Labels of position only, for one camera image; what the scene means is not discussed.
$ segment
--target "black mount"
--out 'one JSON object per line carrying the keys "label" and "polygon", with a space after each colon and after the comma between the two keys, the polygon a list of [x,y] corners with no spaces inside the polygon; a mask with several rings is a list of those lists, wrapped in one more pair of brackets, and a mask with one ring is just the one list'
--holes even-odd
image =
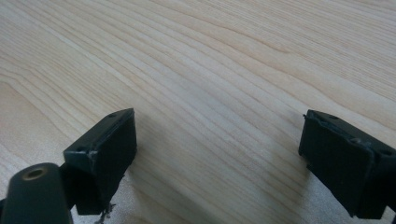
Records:
{"label": "black mount", "polygon": [[64,151],[61,167],[41,163],[11,178],[1,223],[68,224],[74,205],[80,215],[101,214],[135,154],[134,110],[104,117]]}
{"label": "black mount", "polygon": [[353,217],[396,211],[396,150],[333,115],[308,110],[299,153]]}

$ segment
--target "wooden table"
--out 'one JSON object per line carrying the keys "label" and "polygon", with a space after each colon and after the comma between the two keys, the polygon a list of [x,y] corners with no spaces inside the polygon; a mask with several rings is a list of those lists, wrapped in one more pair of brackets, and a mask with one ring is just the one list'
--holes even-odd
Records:
{"label": "wooden table", "polygon": [[[303,113],[396,147],[396,4],[0,3],[1,197],[100,118],[135,110],[138,154],[106,223],[390,223],[348,216],[305,168]],[[79,217],[93,223],[98,217]]]}

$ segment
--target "light wood surface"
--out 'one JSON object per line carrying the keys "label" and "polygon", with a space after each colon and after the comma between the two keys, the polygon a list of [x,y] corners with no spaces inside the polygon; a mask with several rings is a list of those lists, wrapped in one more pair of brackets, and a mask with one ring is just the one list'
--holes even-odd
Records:
{"label": "light wood surface", "polygon": [[133,107],[106,223],[390,223],[349,217],[297,149],[309,108],[396,147],[395,36],[391,0],[1,1],[0,196]]}

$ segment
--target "black bracket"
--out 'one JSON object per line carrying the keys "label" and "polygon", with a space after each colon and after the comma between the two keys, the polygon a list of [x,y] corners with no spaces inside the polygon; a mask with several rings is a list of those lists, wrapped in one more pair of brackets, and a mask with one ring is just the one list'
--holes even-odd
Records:
{"label": "black bracket", "polygon": [[41,163],[11,178],[1,223],[72,223],[74,205],[80,215],[101,214],[135,154],[134,110],[104,117],[64,151],[61,167]]}
{"label": "black bracket", "polygon": [[396,211],[396,150],[333,115],[308,110],[299,154],[353,217]]}

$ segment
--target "hole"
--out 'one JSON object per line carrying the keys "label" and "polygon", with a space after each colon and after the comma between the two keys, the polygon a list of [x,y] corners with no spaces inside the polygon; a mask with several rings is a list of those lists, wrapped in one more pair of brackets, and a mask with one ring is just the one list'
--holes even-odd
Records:
{"label": "hole", "polygon": [[388,150],[385,150],[385,149],[381,149],[381,150],[379,150],[379,152],[381,152],[382,154],[387,155],[387,156],[391,156],[392,155],[391,151],[388,151]]}
{"label": "hole", "polygon": [[34,170],[26,172],[22,176],[22,179],[24,179],[26,181],[38,179],[39,177],[44,175],[46,172],[47,172],[47,169],[45,167],[35,168]]}
{"label": "hole", "polygon": [[351,142],[351,143],[358,144],[358,143],[361,142],[361,139],[359,139],[359,138],[352,138],[352,139],[350,139],[350,142]]}

